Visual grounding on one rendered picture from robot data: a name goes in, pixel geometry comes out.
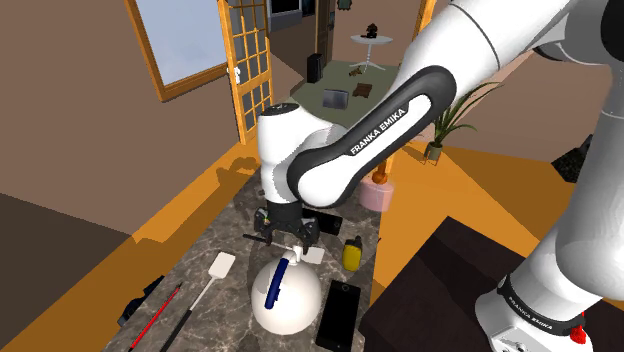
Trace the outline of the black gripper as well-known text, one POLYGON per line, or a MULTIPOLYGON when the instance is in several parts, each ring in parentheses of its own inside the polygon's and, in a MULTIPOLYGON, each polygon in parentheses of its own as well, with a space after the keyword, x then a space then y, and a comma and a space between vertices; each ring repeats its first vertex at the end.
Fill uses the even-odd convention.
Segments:
POLYGON ((266 245, 273 241, 273 229, 298 231, 301 234, 303 253, 317 243, 320 228, 316 217, 303 218, 302 203, 275 203, 268 201, 267 209, 259 207, 254 213, 254 230, 260 234, 266 245))

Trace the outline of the small black phone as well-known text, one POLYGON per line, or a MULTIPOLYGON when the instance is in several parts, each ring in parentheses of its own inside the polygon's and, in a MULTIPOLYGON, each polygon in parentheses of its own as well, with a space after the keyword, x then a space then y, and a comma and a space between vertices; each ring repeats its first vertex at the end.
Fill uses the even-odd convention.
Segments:
POLYGON ((343 218, 340 216, 308 208, 303 209, 303 216, 305 218, 316 218, 321 232, 334 236, 338 236, 340 233, 343 223, 343 218))

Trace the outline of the yellow bottle black cap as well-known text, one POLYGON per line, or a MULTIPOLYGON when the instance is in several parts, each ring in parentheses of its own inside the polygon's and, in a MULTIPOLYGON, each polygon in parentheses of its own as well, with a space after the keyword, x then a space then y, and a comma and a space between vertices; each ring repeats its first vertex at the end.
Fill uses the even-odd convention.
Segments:
POLYGON ((345 270, 350 272, 358 270, 361 263, 362 248, 362 238, 359 235, 345 241, 342 254, 342 266, 345 270))

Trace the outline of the pink cylinder with orange figure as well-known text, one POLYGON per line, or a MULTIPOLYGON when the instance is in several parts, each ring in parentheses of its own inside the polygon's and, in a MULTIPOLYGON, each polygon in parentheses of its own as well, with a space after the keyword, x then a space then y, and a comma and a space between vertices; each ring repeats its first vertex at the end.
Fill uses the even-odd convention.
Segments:
POLYGON ((388 180, 387 162, 383 161, 374 172, 361 181, 360 204, 372 211, 385 212, 389 209, 395 191, 388 180))

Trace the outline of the large black phone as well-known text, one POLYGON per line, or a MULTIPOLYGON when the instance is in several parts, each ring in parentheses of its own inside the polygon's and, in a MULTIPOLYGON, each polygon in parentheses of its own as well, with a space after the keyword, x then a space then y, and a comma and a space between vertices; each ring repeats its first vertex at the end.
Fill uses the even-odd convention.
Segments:
POLYGON ((332 280, 315 344, 332 352, 351 352, 361 289, 332 280))

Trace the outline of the green rug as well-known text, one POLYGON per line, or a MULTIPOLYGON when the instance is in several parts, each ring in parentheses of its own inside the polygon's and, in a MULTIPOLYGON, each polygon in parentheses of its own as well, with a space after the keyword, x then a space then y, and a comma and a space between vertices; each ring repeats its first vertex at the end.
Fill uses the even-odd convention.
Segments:
POLYGON ((394 82, 398 68, 383 66, 383 70, 369 67, 362 74, 350 76, 354 70, 351 62, 332 60, 323 70, 323 77, 317 83, 304 83, 295 91, 290 100, 297 102, 311 114, 332 123, 350 128, 360 118, 366 115, 387 93, 394 82), (371 84, 369 97, 353 97, 352 92, 358 83, 371 84), (348 92, 348 104, 345 109, 323 107, 323 92, 325 89, 348 92))

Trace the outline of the grey box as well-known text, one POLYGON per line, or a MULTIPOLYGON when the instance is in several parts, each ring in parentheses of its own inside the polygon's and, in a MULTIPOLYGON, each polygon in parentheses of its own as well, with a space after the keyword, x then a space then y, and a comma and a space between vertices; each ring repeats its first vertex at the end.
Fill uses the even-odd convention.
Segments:
POLYGON ((325 108, 345 110, 348 107, 349 93, 344 90, 324 89, 322 106, 325 108))

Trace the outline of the dark robot stand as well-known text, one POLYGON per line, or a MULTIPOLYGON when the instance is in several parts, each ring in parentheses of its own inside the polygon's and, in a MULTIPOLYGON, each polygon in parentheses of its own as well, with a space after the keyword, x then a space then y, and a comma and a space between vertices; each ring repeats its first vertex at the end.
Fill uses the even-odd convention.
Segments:
POLYGON ((444 219, 363 316, 364 352, 493 352, 475 302, 521 260, 444 219))

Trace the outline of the red pencil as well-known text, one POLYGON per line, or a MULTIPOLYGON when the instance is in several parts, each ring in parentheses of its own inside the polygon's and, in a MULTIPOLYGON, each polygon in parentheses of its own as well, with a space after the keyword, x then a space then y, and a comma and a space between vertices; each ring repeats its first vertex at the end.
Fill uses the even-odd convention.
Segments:
POLYGON ((154 313, 154 315, 150 318, 150 320, 148 321, 148 323, 145 325, 145 327, 140 331, 140 333, 137 335, 137 337, 133 340, 133 342, 131 343, 130 347, 128 348, 127 352, 132 352, 137 345, 140 343, 140 341, 143 339, 143 337, 145 336, 145 334, 150 330, 150 328, 153 326, 153 324, 156 322, 156 320, 159 318, 159 316, 162 314, 162 312, 165 310, 165 308, 169 305, 169 303, 173 300, 173 298, 176 296, 176 294, 180 291, 181 287, 183 285, 183 282, 178 283, 174 289, 172 290, 172 292, 168 295, 168 297, 166 298, 166 300, 162 303, 162 305, 159 307, 159 309, 154 313))

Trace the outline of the wooden lattice door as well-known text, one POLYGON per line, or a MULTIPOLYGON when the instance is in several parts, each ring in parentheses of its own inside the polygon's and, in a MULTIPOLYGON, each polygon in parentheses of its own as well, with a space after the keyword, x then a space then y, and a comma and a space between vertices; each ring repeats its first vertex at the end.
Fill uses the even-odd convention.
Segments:
POLYGON ((266 0, 217 0, 239 141, 251 142, 274 102, 266 0))

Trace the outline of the black speaker box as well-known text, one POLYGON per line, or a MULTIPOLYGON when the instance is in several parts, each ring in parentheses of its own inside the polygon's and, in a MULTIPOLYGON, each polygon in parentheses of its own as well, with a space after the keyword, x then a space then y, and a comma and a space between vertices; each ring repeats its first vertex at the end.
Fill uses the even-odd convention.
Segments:
POLYGON ((323 76, 324 58, 320 53, 313 53, 307 58, 306 79, 308 83, 316 83, 323 76))

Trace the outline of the black angular tool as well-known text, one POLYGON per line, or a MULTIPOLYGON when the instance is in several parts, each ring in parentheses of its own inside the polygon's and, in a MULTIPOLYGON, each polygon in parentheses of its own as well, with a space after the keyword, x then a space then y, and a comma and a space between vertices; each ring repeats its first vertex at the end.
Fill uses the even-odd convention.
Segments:
POLYGON ((131 316, 136 312, 136 310, 142 305, 142 303, 149 297, 149 295, 153 292, 153 290, 159 285, 159 283, 164 279, 164 275, 161 275, 149 285, 147 285, 143 289, 143 295, 138 298, 132 299, 124 308, 121 316, 117 320, 117 324, 120 327, 123 327, 125 323, 131 318, 131 316))

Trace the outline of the green potted plant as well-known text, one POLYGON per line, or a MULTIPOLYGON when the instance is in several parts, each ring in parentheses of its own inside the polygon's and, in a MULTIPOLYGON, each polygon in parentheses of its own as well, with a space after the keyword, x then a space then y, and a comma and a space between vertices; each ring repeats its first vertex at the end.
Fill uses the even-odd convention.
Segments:
POLYGON ((460 128, 469 128, 476 131, 476 128, 472 125, 466 123, 459 124, 460 118, 468 111, 469 108, 500 87, 500 82, 482 83, 476 88, 468 91, 452 106, 447 108, 439 117, 437 117, 433 121, 434 137, 425 148, 424 159, 426 161, 431 160, 437 164, 442 153, 443 141, 451 132, 460 128))

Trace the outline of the round white side table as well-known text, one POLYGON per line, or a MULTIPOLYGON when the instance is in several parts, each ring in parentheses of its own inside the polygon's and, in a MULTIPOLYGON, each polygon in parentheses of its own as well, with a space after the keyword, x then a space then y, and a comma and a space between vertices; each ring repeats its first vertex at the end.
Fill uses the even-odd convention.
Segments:
POLYGON ((379 35, 377 25, 375 23, 371 23, 367 26, 365 34, 352 35, 350 39, 355 43, 367 46, 366 60, 357 64, 352 64, 352 67, 363 65, 363 71, 366 71, 369 67, 374 67, 384 71, 383 67, 371 61, 372 48, 374 46, 390 44, 393 41, 391 37, 379 35))

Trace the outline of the wooden framed window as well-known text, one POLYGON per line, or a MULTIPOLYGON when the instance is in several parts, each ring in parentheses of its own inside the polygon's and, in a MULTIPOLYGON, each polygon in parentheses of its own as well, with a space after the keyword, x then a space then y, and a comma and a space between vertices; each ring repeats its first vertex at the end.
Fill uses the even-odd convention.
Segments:
POLYGON ((224 0, 124 0, 158 99, 167 102, 227 73, 224 0))

